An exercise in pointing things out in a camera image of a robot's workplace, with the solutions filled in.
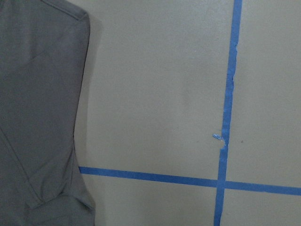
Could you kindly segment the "brown t-shirt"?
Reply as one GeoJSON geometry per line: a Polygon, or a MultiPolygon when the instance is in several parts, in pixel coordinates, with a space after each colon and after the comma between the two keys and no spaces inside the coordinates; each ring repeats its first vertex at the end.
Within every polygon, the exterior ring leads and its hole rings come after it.
{"type": "Polygon", "coordinates": [[[92,226],[74,128],[90,36],[65,0],[0,3],[0,223],[92,226]]]}

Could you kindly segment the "blue tape line crosswise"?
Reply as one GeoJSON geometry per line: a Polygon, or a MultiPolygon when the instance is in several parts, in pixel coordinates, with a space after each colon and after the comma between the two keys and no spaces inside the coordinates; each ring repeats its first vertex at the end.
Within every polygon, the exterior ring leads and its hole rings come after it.
{"type": "Polygon", "coordinates": [[[124,171],[124,170],[115,170],[115,169],[101,169],[101,168],[91,168],[91,167],[79,167],[79,170],[82,174],[95,175],[95,176],[147,180],[147,181],[183,184],[183,185],[191,185],[191,186],[205,186],[205,187],[212,187],[212,188],[217,188],[218,185],[221,185],[222,188],[224,189],[265,192],[265,193],[273,193],[273,194],[286,194],[286,195],[296,195],[296,196],[300,196],[301,194],[301,189],[299,187],[264,185],[264,184],[244,183],[244,182],[235,182],[235,181],[219,182],[218,180],[214,180],[214,179],[191,178],[191,177],[181,177],[181,176],[124,171]]]}

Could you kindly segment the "blue tape line lengthwise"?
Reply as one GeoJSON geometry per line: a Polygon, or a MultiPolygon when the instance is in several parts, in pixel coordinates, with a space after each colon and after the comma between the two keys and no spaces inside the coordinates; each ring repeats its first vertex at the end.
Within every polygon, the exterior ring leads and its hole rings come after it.
{"type": "Polygon", "coordinates": [[[218,166],[218,178],[215,197],[214,208],[214,225],[219,226],[221,223],[224,193],[226,186],[227,164],[228,164],[228,149],[230,142],[230,126],[231,126],[231,114],[233,104],[233,91],[234,91],[234,77],[237,67],[237,46],[239,43],[240,21],[242,12],[241,0],[233,1],[233,11],[231,20],[231,34],[230,34],[230,46],[229,57],[227,66],[227,77],[223,107],[223,119],[222,119],[222,140],[224,142],[223,147],[220,149],[219,154],[219,166],[218,166]]]}

